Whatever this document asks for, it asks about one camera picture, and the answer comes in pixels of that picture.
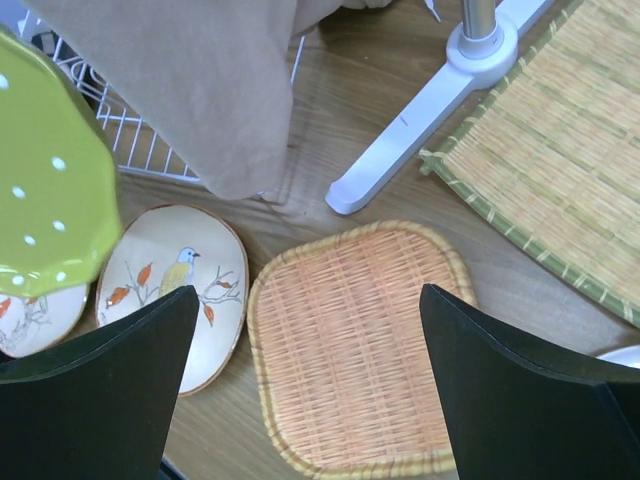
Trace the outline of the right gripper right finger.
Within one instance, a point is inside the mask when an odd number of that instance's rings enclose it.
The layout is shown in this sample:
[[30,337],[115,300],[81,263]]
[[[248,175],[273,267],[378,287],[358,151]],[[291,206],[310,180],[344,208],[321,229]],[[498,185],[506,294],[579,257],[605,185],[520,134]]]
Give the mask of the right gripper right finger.
[[561,347],[435,284],[420,317],[462,479],[636,479],[639,371]]

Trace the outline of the orange woven bamboo tray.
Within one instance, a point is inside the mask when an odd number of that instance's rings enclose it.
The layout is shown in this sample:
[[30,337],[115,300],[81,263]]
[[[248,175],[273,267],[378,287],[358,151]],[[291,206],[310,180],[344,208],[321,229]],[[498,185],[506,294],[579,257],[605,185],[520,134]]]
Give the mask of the orange woven bamboo tray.
[[267,434],[313,479],[398,479],[451,471],[420,319],[427,283],[467,303],[467,269],[440,233],[406,220],[289,249],[247,304]]

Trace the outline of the green yellow woven mat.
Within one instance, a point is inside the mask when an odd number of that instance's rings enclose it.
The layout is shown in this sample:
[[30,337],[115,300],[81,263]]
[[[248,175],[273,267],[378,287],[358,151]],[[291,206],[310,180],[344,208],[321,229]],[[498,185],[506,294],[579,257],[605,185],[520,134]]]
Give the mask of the green yellow woven mat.
[[422,172],[566,284],[639,321],[639,5],[574,1]]

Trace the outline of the green polka dot plate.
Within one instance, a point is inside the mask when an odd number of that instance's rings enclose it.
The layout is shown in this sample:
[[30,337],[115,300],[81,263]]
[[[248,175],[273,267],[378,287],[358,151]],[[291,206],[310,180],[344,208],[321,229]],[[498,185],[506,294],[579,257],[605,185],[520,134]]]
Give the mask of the green polka dot plate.
[[1,291],[93,281],[122,232],[111,149],[63,71],[1,30]]

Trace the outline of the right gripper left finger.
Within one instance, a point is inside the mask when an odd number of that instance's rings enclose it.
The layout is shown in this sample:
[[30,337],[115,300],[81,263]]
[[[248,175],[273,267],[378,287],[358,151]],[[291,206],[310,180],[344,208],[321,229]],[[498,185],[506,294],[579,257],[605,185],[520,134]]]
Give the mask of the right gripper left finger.
[[1,358],[4,479],[155,479],[199,300],[180,287],[124,318]]

